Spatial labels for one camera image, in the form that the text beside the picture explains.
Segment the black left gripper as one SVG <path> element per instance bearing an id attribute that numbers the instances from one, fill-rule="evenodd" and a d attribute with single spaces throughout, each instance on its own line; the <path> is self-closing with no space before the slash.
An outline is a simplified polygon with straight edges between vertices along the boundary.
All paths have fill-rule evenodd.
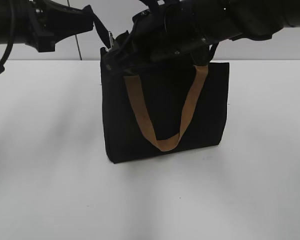
<path id="1" fill-rule="evenodd" d="M 101 41 L 110 42 L 109 31 L 91 5 L 86 6 L 86 13 L 52 0 L 26 0 L 24 4 L 28 17 L 25 44 L 39 53 L 54 52 L 58 42 L 91 31 L 93 23 Z"/>

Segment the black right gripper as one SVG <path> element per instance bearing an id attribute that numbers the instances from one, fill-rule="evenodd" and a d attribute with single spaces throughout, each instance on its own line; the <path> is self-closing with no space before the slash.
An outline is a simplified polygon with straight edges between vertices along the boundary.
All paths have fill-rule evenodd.
<path id="1" fill-rule="evenodd" d="M 190 55 L 204 63 L 215 55 L 213 0 L 142 1 L 148 8 L 136 14 L 131 32 L 116 38 L 108 31 L 109 48 L 101 49 L 101 72 L 108 75 L 138 75 L 144 63 L 161 63 Z"/>

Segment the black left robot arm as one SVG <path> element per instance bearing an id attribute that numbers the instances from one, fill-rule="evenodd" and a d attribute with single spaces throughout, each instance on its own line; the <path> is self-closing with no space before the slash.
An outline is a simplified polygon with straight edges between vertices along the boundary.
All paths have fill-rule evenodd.
<path id="1" fill-rule="evenodd" d="M 109 31 L 90 5 L 83 9 L 52 0 L 0 0 L 0 45 L 7 44 L 14 27 L 14 43 L 35 48 L 39 53 L 55 51 L 58 42 L 96 29 L 110 48 Z"/>

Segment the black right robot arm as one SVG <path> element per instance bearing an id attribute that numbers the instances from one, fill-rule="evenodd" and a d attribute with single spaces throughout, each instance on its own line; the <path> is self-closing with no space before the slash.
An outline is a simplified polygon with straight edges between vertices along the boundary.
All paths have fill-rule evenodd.
<path id="1" fill-rule="evenodd" d="M 140 73 L 190 58 L 208 64 L 225 40 L 270 40 L 300 28 L 300 0 L 156 0 L 133 17 L 102 61 L 113 74 Z"/>

